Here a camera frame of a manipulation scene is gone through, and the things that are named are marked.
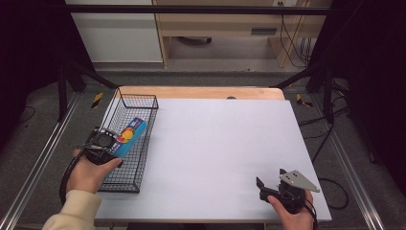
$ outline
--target sleeve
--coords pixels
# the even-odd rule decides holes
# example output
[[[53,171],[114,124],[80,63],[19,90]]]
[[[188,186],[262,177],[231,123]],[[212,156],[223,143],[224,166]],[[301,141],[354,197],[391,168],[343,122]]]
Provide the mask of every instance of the sleeve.
[[[66,195],[66,202],[59,214],[45,222],[43,230],[54,229],[92,229],[102,200],[89,192],[72,190]]]

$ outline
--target hand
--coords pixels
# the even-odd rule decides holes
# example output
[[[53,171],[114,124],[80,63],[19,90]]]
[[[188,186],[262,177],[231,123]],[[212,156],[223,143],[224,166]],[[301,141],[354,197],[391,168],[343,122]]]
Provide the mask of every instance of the hand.
[[[80,150],[74,150],[74,156],[77,156]],[[82,190],[95,194],[101,187],[104,178],[111,173],[122,159],[116,158],[103,165],[95,165],[86,157],[81,157],[72,171],[66,186],[66,193],[71,190]]]
[[[313,196],[311,195],[309,190],[305,191],[305,197],[308,201],[313,204]],[[306,210],[306,208],[302,208],[299,213],[297,214],[290,214],[289,212],[284,209],[283,205],[280,201],[278,201],[275,197],[269,196],[269,202],[272,204],[272,207],[278,213],[281,218],[283,230],[312,230],[313,229],[313,216]]]

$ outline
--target table surface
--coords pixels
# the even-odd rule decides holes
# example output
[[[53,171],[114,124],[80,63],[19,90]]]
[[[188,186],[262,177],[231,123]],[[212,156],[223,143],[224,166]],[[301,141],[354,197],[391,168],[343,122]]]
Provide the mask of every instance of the table surface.
[[[256,176],[277,189],[280,168],[298,170],[320,188],[280,89],[127,86],[121,91],[154,94],[160,108],[141,192],[99,193],[97,219],[278,222],[272,207],[259,200]],[[221,100],[229,96],[240,100]],[[331,220],[323,192],[313,196],[318,220]]]

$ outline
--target black wire basket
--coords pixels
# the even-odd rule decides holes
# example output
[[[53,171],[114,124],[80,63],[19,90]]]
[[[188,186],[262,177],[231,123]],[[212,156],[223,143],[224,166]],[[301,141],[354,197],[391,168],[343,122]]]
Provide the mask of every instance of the black wire basket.
[[[99,191],[138,194],[147,162],[149,138],[159,108],[158,101],[154,95],[122,94],[120,88],[113,99],[112,103],[117,106],[109,106],[102,127],[120,133],[134,118],[141,118],[147,122],[147,129],[123,158],[122,166],[105,178]]]

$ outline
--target finger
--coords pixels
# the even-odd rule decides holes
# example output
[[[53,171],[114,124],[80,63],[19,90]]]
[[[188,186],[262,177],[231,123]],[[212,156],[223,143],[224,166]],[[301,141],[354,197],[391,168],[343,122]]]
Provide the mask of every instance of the finger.
[[[313,195],[309,190],[305,190],[305,199],[307,199],[310,204],[313,204]]]
[[[101,165],[101,169],[104,173],[111,173],[114,169],[116,169],[120,163],[122,163],[122,159],[121,158],[115,158],[103,165]]]
[[[74,157],[76,157],[81,152],[81,149],[75,149],[73,152]]]
[[[281,219],[284,219],[286,216],[286,209],[283,207],[280,201],[278,201],[274,196],[269,195],[268,196],[269,203],[272,205],[272,207],[275,209],[275,211],[278,213]]]

